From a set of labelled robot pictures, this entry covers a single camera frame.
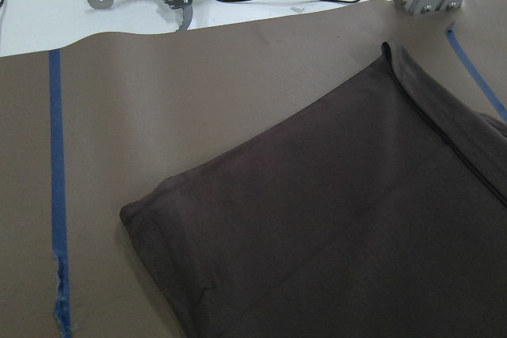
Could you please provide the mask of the dark brown t-shirt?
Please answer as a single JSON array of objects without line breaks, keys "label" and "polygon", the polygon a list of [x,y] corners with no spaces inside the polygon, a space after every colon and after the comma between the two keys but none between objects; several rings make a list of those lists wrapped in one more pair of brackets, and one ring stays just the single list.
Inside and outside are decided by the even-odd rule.
[{"label": "dark brown t-shirt", "polygon": [[122,208],[187,336],[505,336],[506,126],[382,50]]}]

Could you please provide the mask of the blue tape line crosswise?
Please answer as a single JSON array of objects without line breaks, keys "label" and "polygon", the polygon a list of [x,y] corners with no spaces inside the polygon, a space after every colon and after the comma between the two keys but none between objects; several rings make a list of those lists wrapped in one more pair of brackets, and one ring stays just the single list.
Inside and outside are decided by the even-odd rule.
[{"label": "blue tape line crosswise", "polygon": [[54,314],[61,337],[71,337],[67,209],[60,50],[48,52],[51,148],[51,247],[56,262]]}]

